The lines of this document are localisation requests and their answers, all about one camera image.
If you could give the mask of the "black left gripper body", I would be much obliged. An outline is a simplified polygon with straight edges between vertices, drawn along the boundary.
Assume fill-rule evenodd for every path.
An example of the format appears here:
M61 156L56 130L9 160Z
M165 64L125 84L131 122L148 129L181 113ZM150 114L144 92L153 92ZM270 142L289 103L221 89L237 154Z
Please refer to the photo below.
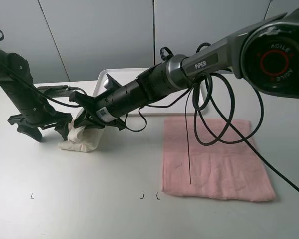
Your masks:
M45 128L50 125L68 124L72 121L70 113L57 111L53 106L17 105L20 114L9 117L10 125L18 124L29 128Z

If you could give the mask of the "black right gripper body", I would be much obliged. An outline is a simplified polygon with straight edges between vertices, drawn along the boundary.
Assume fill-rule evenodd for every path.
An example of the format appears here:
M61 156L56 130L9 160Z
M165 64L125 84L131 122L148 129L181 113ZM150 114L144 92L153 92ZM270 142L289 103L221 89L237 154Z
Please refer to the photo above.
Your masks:
M79 119L88 118L105 127L111 126L124 130L127 127L120 117L140 106L139 97L140 86L126 84L111 93L105 91L96 97L73 92L69 100L84 109Z

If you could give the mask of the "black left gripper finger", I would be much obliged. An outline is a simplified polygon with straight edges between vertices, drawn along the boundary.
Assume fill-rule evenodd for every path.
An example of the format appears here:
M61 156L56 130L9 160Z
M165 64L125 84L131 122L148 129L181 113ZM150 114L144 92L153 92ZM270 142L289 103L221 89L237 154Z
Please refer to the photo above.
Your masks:
M62 136L64 141L68 140L69 123L57 123L54 130Z
M17 132L25 134L37 142L41 142L43 138L41 132L37 128L30 128L27 126L19 125L17 128Z

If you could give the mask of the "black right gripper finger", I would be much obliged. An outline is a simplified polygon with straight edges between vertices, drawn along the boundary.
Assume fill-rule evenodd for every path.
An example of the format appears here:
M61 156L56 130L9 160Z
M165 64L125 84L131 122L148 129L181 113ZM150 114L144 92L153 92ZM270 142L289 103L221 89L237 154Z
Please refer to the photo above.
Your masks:
M75 119L73 123L74 128L84 127L85 129L104 129L105 126L88 118Z

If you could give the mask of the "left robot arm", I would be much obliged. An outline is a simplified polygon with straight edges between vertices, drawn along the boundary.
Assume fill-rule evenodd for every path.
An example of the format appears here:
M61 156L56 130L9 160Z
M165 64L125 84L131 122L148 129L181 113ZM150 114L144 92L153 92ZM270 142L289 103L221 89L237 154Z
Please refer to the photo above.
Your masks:
M67 140L72 115L56 111L47 98L40 95L27 60L0 49L0 86L20 112L8 119L10 125L18 125L17 132L41 142L40 130L54 128Z

